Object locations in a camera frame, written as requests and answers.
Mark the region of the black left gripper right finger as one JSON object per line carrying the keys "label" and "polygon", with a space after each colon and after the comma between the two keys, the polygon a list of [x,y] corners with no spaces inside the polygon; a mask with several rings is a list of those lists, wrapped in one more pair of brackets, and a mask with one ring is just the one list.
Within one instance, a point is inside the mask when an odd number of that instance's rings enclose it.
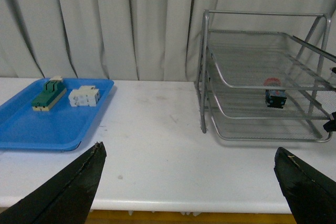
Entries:
{"label": "black left gripper right finger", "polygon": [[335,181],[283,147],[274,172],[296,223],[335,223]]}

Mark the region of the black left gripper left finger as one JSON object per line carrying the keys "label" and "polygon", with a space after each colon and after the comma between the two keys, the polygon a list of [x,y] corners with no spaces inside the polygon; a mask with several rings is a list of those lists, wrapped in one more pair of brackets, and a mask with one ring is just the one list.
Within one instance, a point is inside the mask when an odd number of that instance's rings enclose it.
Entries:
{"label": "black left gripper left finger", "polygon": [[32,193],[1,213],[1,223],[85,223],[106,149],[97,142]]}

